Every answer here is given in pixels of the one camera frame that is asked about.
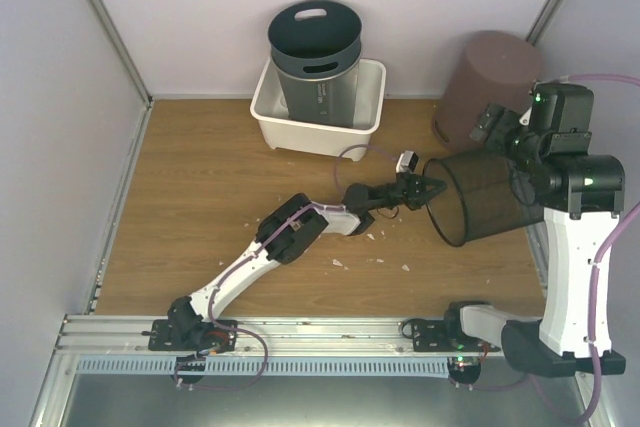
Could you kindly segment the mauve plastic bin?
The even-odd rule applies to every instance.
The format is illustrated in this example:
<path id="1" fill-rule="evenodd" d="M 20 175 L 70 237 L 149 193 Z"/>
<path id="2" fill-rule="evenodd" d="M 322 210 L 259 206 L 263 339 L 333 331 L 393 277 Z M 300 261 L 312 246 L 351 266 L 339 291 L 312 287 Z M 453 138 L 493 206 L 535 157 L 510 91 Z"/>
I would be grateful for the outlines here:
<path id="1" fill-rule="evenodd" d="M 466 43 L 432 118 L 434 137 L 451 152 L 476 150 L 470 134 L 488 104 L 524 113 L 543 71 L 540 51 L 501 31 L 481 31 Z"/>

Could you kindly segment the black mesh wastebasket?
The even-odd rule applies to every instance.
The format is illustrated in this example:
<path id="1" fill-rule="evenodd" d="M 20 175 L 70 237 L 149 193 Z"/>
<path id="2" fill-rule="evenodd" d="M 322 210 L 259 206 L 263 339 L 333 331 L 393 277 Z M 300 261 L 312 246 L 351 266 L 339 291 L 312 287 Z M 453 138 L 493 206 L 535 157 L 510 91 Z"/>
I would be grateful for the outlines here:
<path id="1" fill-rule="evenodd" d="M 528 176 L 497 154 L 476 150 L 426 162 L 423 174 L 446 189 L 427 204 L 445 243 L 466 243 L 543 220 Z"/>

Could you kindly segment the dark grey plastic bin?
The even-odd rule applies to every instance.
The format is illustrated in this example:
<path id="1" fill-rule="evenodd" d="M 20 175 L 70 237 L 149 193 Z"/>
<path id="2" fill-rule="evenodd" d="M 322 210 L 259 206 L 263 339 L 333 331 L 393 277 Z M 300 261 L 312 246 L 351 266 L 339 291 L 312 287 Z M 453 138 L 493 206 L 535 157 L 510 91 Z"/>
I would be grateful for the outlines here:
<path id="1" fill-rule="evenodd" d="M 334 0 L 306 0 L 285 8 L 267 29 L 278 79 L 305 84 L 351 74 L 361 58 L 362 30 L 359 14 Z"/>

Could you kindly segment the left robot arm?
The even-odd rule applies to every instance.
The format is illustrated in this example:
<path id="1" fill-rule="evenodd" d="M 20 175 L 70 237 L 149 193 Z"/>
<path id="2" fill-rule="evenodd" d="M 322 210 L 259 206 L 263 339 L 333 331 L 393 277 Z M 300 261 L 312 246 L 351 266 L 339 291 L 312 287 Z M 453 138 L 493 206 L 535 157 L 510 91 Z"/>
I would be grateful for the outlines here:
<path id="1" fill-rule="evenodd" d="M 350 185 L 339 205 L 321 204 L 298 193 L 267 216 L 244 252 L 212 281 L 171 304 L 167 319 L 153 328 L 151 348 L 225 352 L 238 335 L 261 337 L 235 321 L 221 321 L 226 307 L 254 282 L 301 257 L 323 234 L 355 236 L 373 223 L 372 212 L 406 206 L 415 211 L 443 193 L 441 180 L 400 172 L 393 183 Z"/>

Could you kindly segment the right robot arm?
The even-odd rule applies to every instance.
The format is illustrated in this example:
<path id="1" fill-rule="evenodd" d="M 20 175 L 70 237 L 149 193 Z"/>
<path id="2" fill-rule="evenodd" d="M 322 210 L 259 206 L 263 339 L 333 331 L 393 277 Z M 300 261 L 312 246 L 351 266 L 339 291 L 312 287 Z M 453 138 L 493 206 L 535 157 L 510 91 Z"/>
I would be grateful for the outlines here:
<path id="1" fill-rule="evenodd" d="M 607 319 L 609 237 L 621 226 L 625 172 L 611 155 L 588 152 L 593 92 L 582 85 L 536 84 L 519 115 L 489 105 L 472 133 L 530 182 L 547 231 L 547 295 L 541 319 L 487 302 L 450 305 L 444 343 L 464 352 L 477 341 L 500 348 L 516 371 L 540 377 L 577 372 L 621 375 Z"/>

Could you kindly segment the silver mesh wastebasket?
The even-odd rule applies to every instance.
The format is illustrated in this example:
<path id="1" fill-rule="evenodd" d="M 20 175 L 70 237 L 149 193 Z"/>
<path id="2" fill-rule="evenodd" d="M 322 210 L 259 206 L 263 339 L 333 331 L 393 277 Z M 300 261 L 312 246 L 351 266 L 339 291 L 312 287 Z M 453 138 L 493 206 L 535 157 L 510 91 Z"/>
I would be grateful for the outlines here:
<path id="1" fill-rule="evenodd" d="M 351 128 L 354 125 L 361 45 L 340 52 L 274 49 L 276 67 L 289 118 L 294 121 Z"/>

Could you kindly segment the white plastic tub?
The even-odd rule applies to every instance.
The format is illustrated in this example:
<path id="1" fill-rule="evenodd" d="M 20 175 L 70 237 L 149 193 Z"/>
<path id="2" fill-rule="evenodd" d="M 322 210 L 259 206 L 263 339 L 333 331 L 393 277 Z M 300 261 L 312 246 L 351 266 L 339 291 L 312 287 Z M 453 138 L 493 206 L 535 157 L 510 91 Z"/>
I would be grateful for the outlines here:
<path id="1" fill-rule="evenodd" d="M 354 126 L 352 128 L 316 125 L 288 118 L 286 102 L 273 62 L 262 70 L 250 105 L 266 144 L 272 149 L 337 157 L 355 162 L 365 155 L 367 144 L 381 122 L 386 86 L 386 67 L 377 60 L 359 64 Z"/>

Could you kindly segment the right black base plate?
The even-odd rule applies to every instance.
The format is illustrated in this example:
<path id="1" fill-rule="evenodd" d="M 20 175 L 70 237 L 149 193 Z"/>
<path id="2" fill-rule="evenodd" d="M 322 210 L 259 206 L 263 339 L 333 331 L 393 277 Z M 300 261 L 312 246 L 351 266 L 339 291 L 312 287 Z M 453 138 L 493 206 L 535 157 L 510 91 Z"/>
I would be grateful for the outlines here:
<path id="1" fill-rule="evenodd" d="M 494 344 L 464 334 L 456 320 L 409 318 L 398 323 L 398 330 L 412 342 L 415 352 L 483 354 L 501 351 Z"/>

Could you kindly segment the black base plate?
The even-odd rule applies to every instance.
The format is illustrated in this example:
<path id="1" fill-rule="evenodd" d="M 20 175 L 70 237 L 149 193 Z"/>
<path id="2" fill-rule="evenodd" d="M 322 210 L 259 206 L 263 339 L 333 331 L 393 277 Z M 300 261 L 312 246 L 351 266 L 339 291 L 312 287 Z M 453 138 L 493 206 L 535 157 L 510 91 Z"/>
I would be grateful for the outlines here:
<path id="1" fill-rule="evenodd" d="M 236 344 L 234 332 L 204 322 L 182 332 L 173 322 L 157 319 L 141 335 L 147 338 L 150 351 L 223 353 L 234 351 Z"/>
<path id="2" fill-rule="evenodd" d="M 456 320 L 409 318 L 398 323 L 398 330 L 412 342 L 415 352 L 483 354 L 501 351 L 494 344 L 464 334 Z"/>

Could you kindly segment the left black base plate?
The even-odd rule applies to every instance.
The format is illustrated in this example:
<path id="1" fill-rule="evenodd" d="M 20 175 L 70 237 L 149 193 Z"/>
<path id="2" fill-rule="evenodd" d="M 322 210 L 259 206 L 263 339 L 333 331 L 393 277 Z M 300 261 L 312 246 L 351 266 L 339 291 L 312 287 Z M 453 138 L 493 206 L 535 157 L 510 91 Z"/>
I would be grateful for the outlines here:
<path id="1" fill-rule="evenodd" d="M 141 335 L 147 338 L 150 351 L 223 353 L 234 351 L 236 344 L 234 332 L 204 322 L 182 332 L 173 322 L 157 319 Z"/>

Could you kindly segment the aluminium rail frame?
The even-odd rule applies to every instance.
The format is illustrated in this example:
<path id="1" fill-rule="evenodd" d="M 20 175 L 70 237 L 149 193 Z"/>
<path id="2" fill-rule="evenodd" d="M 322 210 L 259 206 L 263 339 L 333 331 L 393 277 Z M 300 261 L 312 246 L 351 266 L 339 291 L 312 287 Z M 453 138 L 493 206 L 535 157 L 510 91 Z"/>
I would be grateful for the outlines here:
<path id="1" fill-rule="evenodd" d="M 149 338 L 158 316 L 69 315 L 54 347 L 60 354 L 150 355 Z M 273 357 L 452 357 L 483 354 L 483 348 L 458 351 L 427 344 L 400 333 L 399 317 L 247 317 L 238 327 L 258 334 Z"/>

